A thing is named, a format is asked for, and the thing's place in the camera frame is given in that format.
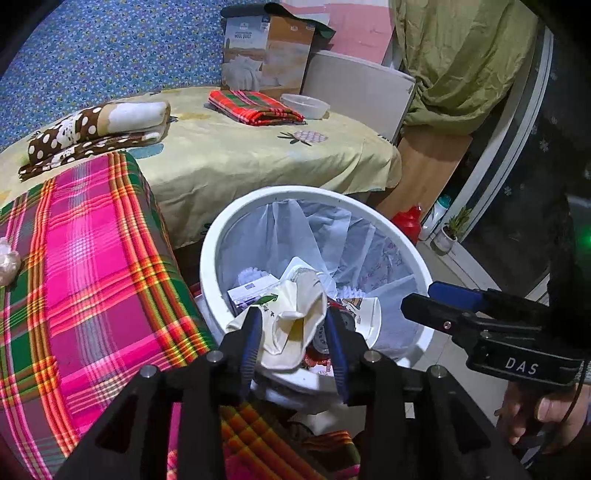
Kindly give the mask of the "person right hand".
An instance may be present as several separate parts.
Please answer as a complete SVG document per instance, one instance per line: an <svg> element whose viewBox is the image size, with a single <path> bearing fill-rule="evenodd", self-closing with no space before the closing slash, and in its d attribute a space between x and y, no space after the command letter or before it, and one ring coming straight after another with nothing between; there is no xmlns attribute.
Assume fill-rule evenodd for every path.
<svg viewBox="0 0 591 480"><path fill-rule="evenodd" d="M576 391L577 388L573 387L542 397L525 386L510 382L502 406L495 411L498 418L497 428L511 445L515 445L526 434L530 419L543 424L556 424L560 428L545 452L550 453L566 447L586 426L590 406L590 386L583 385L569 417L562 422Z"/></svg>

